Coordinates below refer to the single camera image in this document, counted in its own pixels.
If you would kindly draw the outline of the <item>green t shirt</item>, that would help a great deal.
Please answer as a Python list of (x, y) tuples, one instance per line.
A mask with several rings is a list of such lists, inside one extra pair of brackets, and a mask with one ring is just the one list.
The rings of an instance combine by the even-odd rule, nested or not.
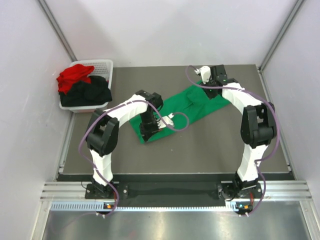
[[(164, 106), (159, 112), (162, 117), (168, 116), (171, 113), (184, 113), (189, 119), (189, 124), (192, 124), (229, 104), (230, 102), (220, 95), (209, 99), (204, 92), (204, 89), (192, 85), (182, 92), (164, 100)], [(129, 121), (134, 132), (137, 134), (140, 143), (144, 144), (145, 142), (139, 129), (141, 122), (140, 116), (136, 116)], [(173, 117), (173, 123), (174, 128), (182, 129), (186, 126), (187, 120), (184, 116), (177, 115)], [(174, 133), (176, 132), (165, 127), (160, 132), (153, 135), (148, 142), (157, 141)]]

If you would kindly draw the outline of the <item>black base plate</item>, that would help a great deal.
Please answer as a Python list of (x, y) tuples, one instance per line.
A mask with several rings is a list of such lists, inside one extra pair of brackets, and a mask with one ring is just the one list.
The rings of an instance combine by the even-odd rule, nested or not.
[(113, 186), (98, 186), (97, 183), (89, 183), (86, 187), (86, 199), (107, 199), (116, 197), (118, 191), (120, 200), (129, 200), (140, 196), (205, 196), (213, 200), (245, 198), (252, 194), (261, 196), (261, 185), (251, 188), (237, 189), (231, 182), (113, 182)]

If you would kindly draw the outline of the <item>red t shirt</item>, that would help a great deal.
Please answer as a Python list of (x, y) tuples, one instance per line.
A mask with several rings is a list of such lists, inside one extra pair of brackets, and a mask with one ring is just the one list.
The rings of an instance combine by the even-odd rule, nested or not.
[(88, 77), (95, 70), (93, 65), (85, 66), (82, 64), (75, 64), (66, 68), (57, 77), (58, 92), (65, 95), (69, 92), (72, 86), (78, 82), (91, 84), (91, 79)]

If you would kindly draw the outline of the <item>aluminium frame rail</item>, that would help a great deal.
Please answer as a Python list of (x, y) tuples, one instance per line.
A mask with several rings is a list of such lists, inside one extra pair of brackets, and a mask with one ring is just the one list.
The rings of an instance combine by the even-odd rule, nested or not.
[[(87, 200), (126, 200), (136, 196), (209, 196), (213, 199), (222, 197), (222, 189), (230, 187), (230, 182), (131, 182), (115, 183), (117, 193), (107, 187), (101, 192), (90, 183), (80, 182), (47, 182), (44, 184), (40, 199), (42, 201), (83, 201)], [(252, 192), (256, 198), (265, 201), (300, 201), (311, 199), (311, 193), (304, 181), (280, 180), (259, 181), (251, 190), (245, 190), (235, 199), (248, 199)]]

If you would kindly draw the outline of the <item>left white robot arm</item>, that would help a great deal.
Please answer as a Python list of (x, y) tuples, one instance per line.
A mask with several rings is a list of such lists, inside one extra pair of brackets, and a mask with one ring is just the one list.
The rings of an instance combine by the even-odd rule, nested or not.
[(108, 199), (114, 193), (114, 187), (110, 183), (113, 179), (111, 156), (117, 146), (119, 129), (123, 124), (140, 116), (138, 130), (145, 142), (164, 129), (166, 124), (174, 125), (171, 114), (163, 119), (154, 115), (153, 108), (161, 109), (163, 105), (161, 95), (139, 90), (116, 107), (107, 110), (97, 109), (93, 112), (85, 139), (94, 164), (92, 183), (86, 187), (87, 199)]

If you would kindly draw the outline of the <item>black t shirt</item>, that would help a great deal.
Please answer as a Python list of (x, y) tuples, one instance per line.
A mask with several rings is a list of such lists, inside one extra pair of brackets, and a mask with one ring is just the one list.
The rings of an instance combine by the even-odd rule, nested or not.
[(113, 100), (109, 82), (102, 76), (89, 76), (91, 83), (79, 81), (72, 85), (67, 94), (60, 93), (63, 107), (99, 106)]

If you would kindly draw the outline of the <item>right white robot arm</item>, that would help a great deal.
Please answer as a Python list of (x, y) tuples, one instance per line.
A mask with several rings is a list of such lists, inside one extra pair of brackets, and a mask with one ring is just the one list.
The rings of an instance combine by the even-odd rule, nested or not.
[(229, 101), (241, 114), (240, 136), (244, 150), (232, 183), (221, 188), (221, 195), (228, 200), (245, 198), (258, 185), (258, 160), (263, 158), (277, 128), (270, 108), (245, 92), (234, 78), (228, 78), (223, 65), (203, 66), (199, 70), (201, 85), (209, 99), (222, 97)]

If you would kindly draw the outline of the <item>white plastic basket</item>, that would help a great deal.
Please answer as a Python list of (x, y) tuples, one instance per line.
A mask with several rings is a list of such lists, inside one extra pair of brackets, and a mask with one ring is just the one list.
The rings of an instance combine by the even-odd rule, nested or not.
[[(94, 70), (91, 75), (100, 76), (105, 78), (108, 82), (108, 88), (111, 90), (112, 78), (113, 78), (113, 67), (114, 63), (110, 59), (87, 59), (87, 60), (78, 60), (73, 61), (69, 67), (73, 67), (76, 64), (81, 64), (83, 66), (94, 66)], [(71, 111), (73, 113), (90, 113), (95, 109), (106, 109), (108, 102), (100, 105), (89, 105), (89, 106), (62, 106), (62, 103), (59, 103), (59, 107), (65, 111)]]

